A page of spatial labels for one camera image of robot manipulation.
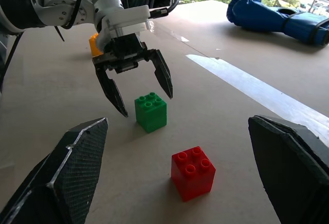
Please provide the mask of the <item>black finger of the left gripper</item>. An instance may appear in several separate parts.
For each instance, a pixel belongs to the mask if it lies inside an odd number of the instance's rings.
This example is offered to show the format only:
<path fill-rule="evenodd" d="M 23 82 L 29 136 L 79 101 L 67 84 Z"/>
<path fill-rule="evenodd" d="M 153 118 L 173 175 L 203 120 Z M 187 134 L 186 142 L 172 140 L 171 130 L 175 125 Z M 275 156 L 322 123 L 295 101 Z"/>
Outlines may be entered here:
<path fill-rule="evenodd" d="M 96 65 L 95 71 L 101 88 L 107 99 L 113 104 L 118 112 L 120 112 L 124 117 L 128 117 L 127 110 L 117 85 L 113 79 L 110 79 L 107 76 L 105 67 L 103 65 Z"/>
<path fill-rule="evenodd" d="M 151 49 L 148 51 L 148 59 L 152 61 L 155 67 L 155 76 L 159 85 L 167 94 L 167 96 L 173 98 L 173 85 L 170 70 L 158 49 Z"/>

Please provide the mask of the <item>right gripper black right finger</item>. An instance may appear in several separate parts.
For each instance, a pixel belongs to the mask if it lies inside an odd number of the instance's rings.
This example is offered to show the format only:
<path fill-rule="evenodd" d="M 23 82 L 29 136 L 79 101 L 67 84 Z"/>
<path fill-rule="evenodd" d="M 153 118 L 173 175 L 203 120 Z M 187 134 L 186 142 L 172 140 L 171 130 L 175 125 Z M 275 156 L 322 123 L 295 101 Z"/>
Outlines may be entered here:
<path fill-rule="evenodd" d="M 248 119 L 254 158 L 281 224 L 329 224 L 329 148 L 306 126 Z"/>

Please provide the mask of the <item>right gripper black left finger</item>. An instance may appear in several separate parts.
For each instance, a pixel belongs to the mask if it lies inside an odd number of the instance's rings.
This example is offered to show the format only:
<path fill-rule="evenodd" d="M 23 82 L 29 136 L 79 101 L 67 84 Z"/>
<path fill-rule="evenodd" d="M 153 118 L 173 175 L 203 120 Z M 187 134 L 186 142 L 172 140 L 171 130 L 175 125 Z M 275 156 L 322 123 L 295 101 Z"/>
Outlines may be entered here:
<path fill-rule="evenodd" d="M 9 199 L 0 224 L 85 224 L 107 130 L 107 118 L 69 129 Z"/>

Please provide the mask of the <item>orange toy brick cube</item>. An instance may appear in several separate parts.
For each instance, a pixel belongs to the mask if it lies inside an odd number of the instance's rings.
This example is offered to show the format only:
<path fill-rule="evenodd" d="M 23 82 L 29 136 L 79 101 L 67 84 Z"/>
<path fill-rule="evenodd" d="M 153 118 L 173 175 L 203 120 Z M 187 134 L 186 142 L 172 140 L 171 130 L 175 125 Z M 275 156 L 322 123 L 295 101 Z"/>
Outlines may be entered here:
<path fill-rule="evenodd" d="M 89 46 L 90 46 L 90 51 L 91 51 L 92 57 L 97 57 L 97 56 L 103 54 L 103 52 L 97 48 L 97 45 L 96 45 L 97 37 L 98 37 L 98 33 L 95 33 L 89 39 Z"/>

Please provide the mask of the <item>green toy brick cube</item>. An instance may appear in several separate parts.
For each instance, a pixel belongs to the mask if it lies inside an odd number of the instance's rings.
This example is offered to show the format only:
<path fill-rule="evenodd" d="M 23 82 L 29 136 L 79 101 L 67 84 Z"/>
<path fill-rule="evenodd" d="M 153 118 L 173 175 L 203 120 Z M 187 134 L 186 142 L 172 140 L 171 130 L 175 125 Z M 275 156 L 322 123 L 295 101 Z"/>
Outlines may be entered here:
<path fill-rule="evenodd" d="M 167 125 L 167 103 L 155 92 L 135 99 L 137 123 L 147 132 Z"/>

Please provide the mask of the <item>red toy brick cube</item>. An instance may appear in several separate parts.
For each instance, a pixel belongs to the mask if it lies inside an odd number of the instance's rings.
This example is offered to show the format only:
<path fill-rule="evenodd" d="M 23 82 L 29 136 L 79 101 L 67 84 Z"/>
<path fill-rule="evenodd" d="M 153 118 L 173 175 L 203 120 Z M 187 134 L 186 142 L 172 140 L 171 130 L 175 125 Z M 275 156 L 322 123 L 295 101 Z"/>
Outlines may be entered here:
<path fill-rule="evenodd" d="M 183 201 L 209 193 L 215 172 L 214 165 L 199 146 L 172 155 L 171 179 Z"/>

